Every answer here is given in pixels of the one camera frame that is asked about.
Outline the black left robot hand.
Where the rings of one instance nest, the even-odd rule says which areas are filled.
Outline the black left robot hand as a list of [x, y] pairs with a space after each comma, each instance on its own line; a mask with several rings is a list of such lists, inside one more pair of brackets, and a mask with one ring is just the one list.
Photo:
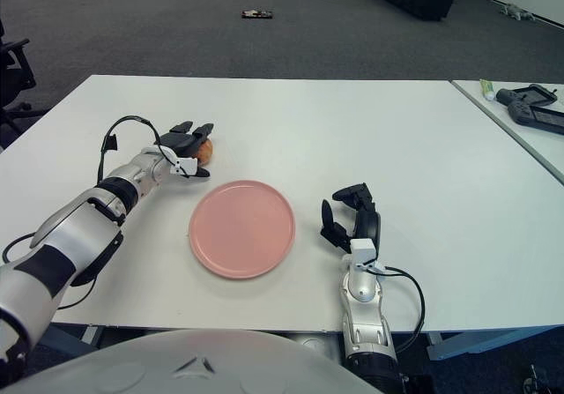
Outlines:
[[190, 130], [193, 122], [174, 126], [160, 137], [160, 147], [172, 162], [171, 173], [189, 178], [208, 178], [210, 173], [204, 166], [210, 161], [213, 145], [209, 136], [214, 125], [206, 123]]

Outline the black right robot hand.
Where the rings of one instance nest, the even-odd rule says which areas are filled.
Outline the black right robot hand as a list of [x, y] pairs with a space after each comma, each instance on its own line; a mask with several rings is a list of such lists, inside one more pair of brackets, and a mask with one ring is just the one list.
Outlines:
[[321, 236], [348, 254], [351, 253], [353, 239], [370, 239], [375, 246], [375, 258], [378, 258], [381, 217], [367, 185], [360, 183], [343, 188], [336, 191], [332, 199], [344, 203], [356, 212], [353, 233], [349, 235], [344, 227], [334, 221], [330, 203], [324, 199], [321, 206]]

